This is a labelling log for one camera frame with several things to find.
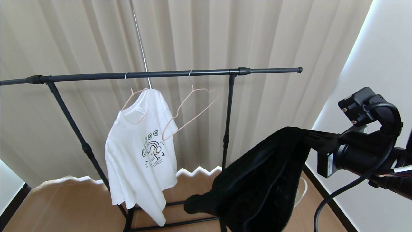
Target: brown floor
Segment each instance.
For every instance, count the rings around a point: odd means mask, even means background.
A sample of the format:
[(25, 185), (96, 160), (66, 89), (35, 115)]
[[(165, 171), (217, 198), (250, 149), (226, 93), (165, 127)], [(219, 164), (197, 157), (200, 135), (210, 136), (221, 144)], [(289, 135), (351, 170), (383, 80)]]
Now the brown floor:
[[(181, 174), (178, 177), (178, 184), (164, 191), (167, 202), (183, 201), (190, 195), (207, 192), (219, 172), (216, 171), (209, 176), (198, 171), (193, 177), (185, 173)], [(285, 232), (313, 231), (313, 215), (322, 197), (312, 183), (308, 181), (308, 184), (308, 193), (294, 209)], [(166, 223), (210, 217), (203, 213), (186, 214), (182, 205), (168, 206), (163, 213), (167, 220)], [(145, 212), (135, 212), (132, 228), (151, 225), (155, 225), (155, 222)], [(97, 184), (91, 179), (68, 178), (59, 183), (45, 182), (34, 188), (3, 231), (121, 232), (123, 227), (124, 217), (117, 206), (111, 204), (110, 194), (103, 184)], [(210, 232), (219, 230), (219, 222), (215, 220), (151, 231)], [(319, 230), (346, 231), (329, 206), (326, 206), (321, 213)]]

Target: clothing tag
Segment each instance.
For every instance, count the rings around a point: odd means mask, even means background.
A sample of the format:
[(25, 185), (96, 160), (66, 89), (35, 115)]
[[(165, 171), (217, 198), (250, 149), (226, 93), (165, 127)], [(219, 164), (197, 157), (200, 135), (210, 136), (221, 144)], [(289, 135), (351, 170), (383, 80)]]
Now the clothing tag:
[(137, 111), (141, 112), (142, 114), (146, 114), (147, 111), (145, 111), (144, 109), (142, 109), (141, 107), (137, 107)]

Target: white t-shirt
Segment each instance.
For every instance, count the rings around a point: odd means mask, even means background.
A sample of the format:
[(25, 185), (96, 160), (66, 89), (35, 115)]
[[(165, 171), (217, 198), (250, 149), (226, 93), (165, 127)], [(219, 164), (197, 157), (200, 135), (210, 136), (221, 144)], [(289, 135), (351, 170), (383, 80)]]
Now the white t-shirt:
[[(171, 118), (162, 94), (143, 90), (132, 106), (119, 112), (105, 145), (112, 203), (125, 202), (128, 209), (138, 204), (160, 226), (166, 222), (162, 190), (177, 183), (173, 137), (162, 140)], [(171, 121), (164, 138), (176, 130)]]

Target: beige curtain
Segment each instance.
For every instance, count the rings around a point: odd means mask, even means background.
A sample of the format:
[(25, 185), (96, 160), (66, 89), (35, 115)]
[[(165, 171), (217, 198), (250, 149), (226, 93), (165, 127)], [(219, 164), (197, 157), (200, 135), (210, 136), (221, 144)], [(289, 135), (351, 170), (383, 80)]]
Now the beige curtain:
[[(0, 78), (32, 75), (303, 67), (302, 73), (236, 77), (230, 164), (284, 126), (311, 128), (353, 47), (372, 0), (11, 1), (0, 2)], [(221, 165), (227, 76), (193, 77), (219, 100), (174, 136), (179, 168)], [(191, 91), (187, 77), (151, 78), (173, 114)], [(147, 79), (128, 80), (134, 89)], [(105, 171), (104, 143), (130, 96), (124, 80), (57, 83)], [(198, 93), (183, 125), (215, 98)], [(99, 179), (46, 85), (0, 89), (1, 159), (34, 187), (65, 175)]]

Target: black cloth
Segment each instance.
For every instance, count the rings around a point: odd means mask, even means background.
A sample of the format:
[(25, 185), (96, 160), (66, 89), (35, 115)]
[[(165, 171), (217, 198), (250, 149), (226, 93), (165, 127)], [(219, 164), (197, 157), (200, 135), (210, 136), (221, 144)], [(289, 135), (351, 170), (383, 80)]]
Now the black cloth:
[(228, 166), (212, 190), (189, 197), (187, 213), (221, 217), (232, 232), (278, 232), (288, 223), (310, 148), (305, 130), (286, 127)]

